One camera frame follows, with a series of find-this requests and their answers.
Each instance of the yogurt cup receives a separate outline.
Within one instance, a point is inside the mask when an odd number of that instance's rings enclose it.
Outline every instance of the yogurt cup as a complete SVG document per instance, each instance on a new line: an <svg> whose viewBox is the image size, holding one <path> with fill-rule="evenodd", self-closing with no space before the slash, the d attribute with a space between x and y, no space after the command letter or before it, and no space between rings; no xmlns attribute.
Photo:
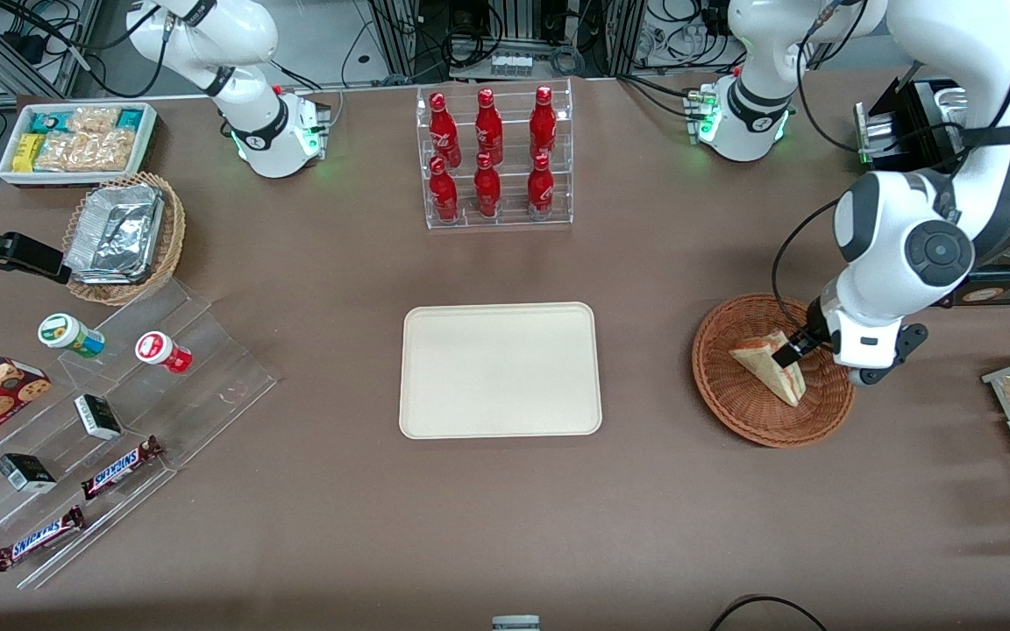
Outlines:
<svg viewBox="0 0 1010 631"><path fill-rule="evenodd" d="M103 350L105 338L68 313L54 313L41 320L36 339L49 348L68 348L80 356L96 356Z"/></svg>
<svg viewBox="0 0 1010 631"><path fill-rule="evenodd" d="M188 371L193 363L190 349L174 343L173 338L162 331L150 331L140 336L135 343L135 356L141 362L162 364L174 375Z"/></svg>

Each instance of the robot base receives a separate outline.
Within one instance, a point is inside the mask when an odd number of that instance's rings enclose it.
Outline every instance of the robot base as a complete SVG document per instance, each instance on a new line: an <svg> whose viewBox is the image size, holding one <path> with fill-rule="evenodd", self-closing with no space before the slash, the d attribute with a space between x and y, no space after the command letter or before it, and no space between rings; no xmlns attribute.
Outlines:
<svg viewBox="0 0 1010 631"><path fill-rule="evenodd" d="M244 147L233 133L240 157L252 171L264 177L286 177L303 169L313 161L325 156L329 139L329 111L317 110L313 101L298 95L280 95L288 105L288 124L269 147L254 150Z"/></svg>
<svg viewBox="0 0 1010 631"><path fill-rule="evenodd" d="M750 131L727 104L727 91L732 83L734 77L722 77L717 83L705 83L699 92L685 97L685 113L698 118L688 121L689 139L693 144L707 144L727 160L756 161L781 140L789 112L783 113L777 130Z"/></svg>

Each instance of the small black box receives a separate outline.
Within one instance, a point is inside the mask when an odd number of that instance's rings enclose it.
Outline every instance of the small black box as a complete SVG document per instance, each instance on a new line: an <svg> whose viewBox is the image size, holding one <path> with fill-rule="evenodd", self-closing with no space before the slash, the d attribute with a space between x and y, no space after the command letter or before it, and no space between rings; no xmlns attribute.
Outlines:
<svg viewBox="0 0 1010 631"><path fill-rule="evenodd" d="M35 455L3 454L0 458L0 471L7 476L7 481L16 491L30 493L47 493L57 486L49 471L44 470L41 460Z"/></svg>
<svg viewBox="0 0 1010 631"><path fill-rule="evenodd" d="M77 397L77 416L84 423L84 431L104 440L119 438L119 421L115 413L101 396L80 395Z"/></svg>

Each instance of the red and white cup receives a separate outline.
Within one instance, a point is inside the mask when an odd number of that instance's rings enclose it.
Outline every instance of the red and white cup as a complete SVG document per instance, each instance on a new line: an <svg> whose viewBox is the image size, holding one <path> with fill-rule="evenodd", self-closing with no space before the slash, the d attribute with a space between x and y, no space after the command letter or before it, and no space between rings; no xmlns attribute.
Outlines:
<svg viewBox="0 0 1010 631"><path fill-rule="evenodd" d="M193 363L190 349L177 346L173 338L162 331L150 331L140 336L135 344L135 356L141 362L162 363L174 375L181 375Z"/></svg>

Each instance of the acrylic bottle rack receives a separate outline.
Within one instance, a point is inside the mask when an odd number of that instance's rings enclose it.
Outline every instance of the acrylic bottle rack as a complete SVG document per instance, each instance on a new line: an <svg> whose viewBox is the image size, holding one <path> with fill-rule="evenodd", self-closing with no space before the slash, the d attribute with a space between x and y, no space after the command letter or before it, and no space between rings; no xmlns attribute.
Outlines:
<svg viewBox="0 0 1010 631"><path fill-rule="evenodd" d="M474 175L477 173L478 141L474 120L478 116L478 90L489 86L494 91L497 111L501 113L505 135L505 160L497 165L502 183L501 210L494 219L478 212ZM529 154L528 119L535 105L536 88L548 85L552 89L552 109L556 111L556 149L550 155L548 169L556 185L552 188L552 210L548 219L536 221L528 215L528 175L532 172ZM431 144L431 109L428 96L440 92L446 97L446 109L458 125L458 146L462 149L462 165L449 171L458 187L458 221L443 223L438 220L431 200L428 181L431 172L428 161L434 154ZM416 138L420 151L420 178L423 181L423 207L428 228L451 230L470 228L538 228L549 224L572 223L575 215L572 83L559 81L506 81L485 85L438 85L416 92Z"/></svg>

